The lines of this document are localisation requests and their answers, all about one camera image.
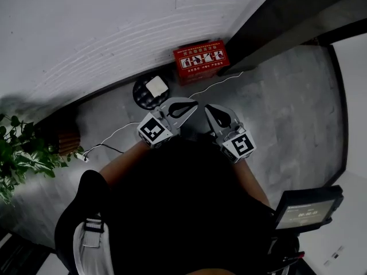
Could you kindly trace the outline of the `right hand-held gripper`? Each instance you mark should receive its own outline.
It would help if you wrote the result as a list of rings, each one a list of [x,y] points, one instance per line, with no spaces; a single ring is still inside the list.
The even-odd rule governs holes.
[[[246,159],[256,150],[251,133],[244,128],[233,110],[217,104],[207,104],[205,114],[215,143],[231,162]]]

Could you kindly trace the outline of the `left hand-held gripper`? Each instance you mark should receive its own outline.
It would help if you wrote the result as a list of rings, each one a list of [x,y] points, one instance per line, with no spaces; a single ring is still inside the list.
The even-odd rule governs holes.
[[[197,108],[198,102],[193,99],[169,98],[140,122],[137,127],[138,135],[150,148],[158,148],[180,134],[181,126]]]

